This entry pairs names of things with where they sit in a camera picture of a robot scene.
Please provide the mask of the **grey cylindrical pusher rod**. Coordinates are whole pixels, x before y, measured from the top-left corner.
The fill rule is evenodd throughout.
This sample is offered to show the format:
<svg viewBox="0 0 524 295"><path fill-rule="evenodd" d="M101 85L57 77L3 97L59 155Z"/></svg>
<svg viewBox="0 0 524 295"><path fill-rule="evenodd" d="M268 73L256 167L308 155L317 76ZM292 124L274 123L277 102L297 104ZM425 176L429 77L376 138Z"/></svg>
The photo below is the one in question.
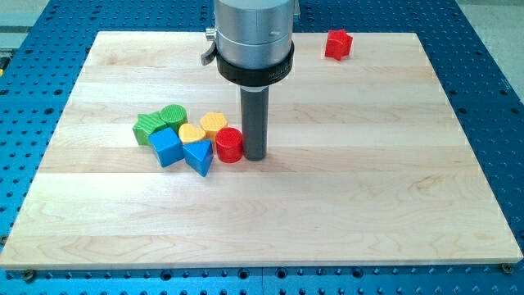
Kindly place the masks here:
<svg viewBox="0 0 524 295"><path fill-rule="evenodd" d="M244 157L261 161L267 153L269 88L240 87Z"/></svg>

